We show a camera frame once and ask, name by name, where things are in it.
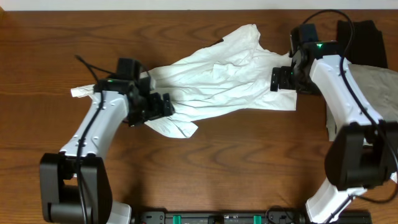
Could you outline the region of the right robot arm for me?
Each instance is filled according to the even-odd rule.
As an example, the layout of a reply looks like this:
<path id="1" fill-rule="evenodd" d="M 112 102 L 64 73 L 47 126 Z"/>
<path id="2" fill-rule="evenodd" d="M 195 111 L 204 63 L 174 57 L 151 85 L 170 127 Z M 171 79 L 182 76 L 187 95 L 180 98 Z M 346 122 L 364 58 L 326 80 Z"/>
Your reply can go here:
<path id="1" fill-rule="evenodd" d="M 326 179 L 305 206 L 311 223 L 333 223 L 363 193 L 397 172 L 397 122 L 369 104 L 336 42 L 293 42 L 289 66 L 275 67 L 271 90 L 321 94 L 336 136 L 324 161 Z"/>

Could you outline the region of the white t-shirt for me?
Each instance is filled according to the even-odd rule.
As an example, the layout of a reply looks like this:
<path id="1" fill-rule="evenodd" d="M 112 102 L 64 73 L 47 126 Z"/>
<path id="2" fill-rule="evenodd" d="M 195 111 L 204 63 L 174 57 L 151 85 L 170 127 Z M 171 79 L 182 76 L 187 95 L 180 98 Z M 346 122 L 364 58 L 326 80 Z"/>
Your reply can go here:
<path id="1" fill-rule="evenodd" d="M 220 43 L 152 69 L 155 91 L 170 95 L 175 113 L 146 125 L 168 138 L 190 138 L 197 120 L 240 109 L 294 111 L 295 91 L 271 91 L 272 69 L 291 59 L 263 49 L 260 36 L 256 25 L 241 26 Z"/>

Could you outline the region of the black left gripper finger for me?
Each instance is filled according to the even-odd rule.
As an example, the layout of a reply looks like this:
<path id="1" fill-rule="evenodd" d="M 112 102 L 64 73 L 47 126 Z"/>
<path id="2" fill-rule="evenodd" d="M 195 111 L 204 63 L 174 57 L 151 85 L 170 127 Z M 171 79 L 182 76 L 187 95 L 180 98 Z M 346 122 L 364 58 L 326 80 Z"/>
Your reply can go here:
<path id="1" fill-rule="evenodd" d="M 159 93 L 152 93 L 148 98 L 149 111 L 147 112 L 148 120 L 159 119 L 164 116 L 164 102 Z"/>
<path id="2" fill-rule="evenodd" d="M 163 94 L 163 114 L 164 116 L 172 116 L 175 113 L 175 108 L 170 100 L 170 95 L 168 93 Z"/>

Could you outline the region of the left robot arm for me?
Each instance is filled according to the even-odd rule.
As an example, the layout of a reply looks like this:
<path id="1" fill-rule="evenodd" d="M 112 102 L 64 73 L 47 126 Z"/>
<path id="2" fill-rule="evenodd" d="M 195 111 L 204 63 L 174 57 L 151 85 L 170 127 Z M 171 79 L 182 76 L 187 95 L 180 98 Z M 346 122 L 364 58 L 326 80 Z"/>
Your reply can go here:
<path id="1" fill-rule="evenodd" d="M 93 87 L 91 106 L 58 153 L 40 160 L 42 214 L 49 223 L 131 223 L 130 205 L 113 200 L 104 160 L 120 124 L 138 126 L 174 113 L 170 96 L 139 81 L 106 78 Z"/>

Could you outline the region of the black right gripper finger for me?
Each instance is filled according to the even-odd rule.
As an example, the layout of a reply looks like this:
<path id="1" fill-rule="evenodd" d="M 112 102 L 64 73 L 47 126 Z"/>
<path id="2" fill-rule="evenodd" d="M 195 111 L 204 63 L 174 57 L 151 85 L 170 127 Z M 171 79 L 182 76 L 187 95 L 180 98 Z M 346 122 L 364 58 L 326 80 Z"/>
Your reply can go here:
<path id="1" fill-rule="evenodd" d="M 270 91 L 278 91 L 279 89 L 280 67 L 274 67 L 271 74 Z"/>
<path id="2" fill-rule="evenodd" d="M 279 71 L 279 88 L 284 90 L 293 89 L 292 68 L 282 66 Z"/>

